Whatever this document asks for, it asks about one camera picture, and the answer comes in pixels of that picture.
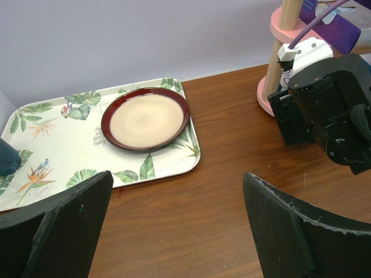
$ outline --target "cable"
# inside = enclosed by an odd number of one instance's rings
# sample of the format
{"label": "cable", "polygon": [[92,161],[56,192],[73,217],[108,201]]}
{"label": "cable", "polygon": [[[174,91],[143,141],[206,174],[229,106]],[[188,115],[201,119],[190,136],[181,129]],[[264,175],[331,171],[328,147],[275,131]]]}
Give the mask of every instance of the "cable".
{"label": "cable", "polygon": [[336,3],[329,6],[325,9],[319,16],[313,19],[307,26],[296,36],[296,38],[290,43],[289,49],[294,49],[294,47],[311,31],[318,23],[320,23],[326,16],[328,16],[331,12],[336,10],[341,5],[345,4],[349,0],[337,0]]}

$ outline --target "floral tray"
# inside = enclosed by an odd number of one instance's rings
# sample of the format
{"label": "floral tray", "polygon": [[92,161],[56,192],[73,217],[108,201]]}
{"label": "floral tray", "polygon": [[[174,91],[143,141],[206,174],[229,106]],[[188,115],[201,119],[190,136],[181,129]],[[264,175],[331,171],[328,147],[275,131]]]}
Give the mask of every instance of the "floral tray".
{"label": "floral tray", "polygon": [[21,167],[0,177],[0,211],[15,209],[61,192],[104,170],[114,188],[192,170],[200,148],[192,121],[168,146],[138,153],[119,149],[103,136],[101,117],[116,98],[142,87],[165,87],[181,94],[173,78],[156,79],[41,101],[19,108],[2,138],[19,150]]}

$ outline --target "plate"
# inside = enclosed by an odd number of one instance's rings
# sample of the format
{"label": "plate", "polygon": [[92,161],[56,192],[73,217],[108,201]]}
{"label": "plate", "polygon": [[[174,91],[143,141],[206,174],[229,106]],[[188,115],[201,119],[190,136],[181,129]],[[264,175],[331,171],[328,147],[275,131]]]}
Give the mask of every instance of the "plate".
{"label": "plate", "polygon": [[147,87],[111,103],[103,113],[102,133],[112,145],[148,151],[171,143],[190,121],[188,102],[173,90]]}

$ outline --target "dark blue mug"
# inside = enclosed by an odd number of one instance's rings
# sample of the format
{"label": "dark blue mug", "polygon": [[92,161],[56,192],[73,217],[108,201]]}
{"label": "dark blue mug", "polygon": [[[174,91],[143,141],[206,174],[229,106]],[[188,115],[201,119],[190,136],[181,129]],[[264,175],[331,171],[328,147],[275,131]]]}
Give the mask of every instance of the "dark blue mug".
{"label": "dark blue mug", "polygon": [[0,175],[13,174],[21,165],[16,149],[0,138]]}

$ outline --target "table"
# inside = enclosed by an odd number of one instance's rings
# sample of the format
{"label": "table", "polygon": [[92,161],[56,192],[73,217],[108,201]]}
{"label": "table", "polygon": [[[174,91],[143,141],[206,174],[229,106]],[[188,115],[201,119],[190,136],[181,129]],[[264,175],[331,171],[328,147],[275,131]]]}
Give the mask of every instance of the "table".
{"label": "table", "polygon": [[266,71],[183,83],[201,161],[187,174],[113,191],[89,278],[263,277],[243,202],[245,172],[371,222],[371,171],[354,176],[316,145],[284,146],[256,100]]}

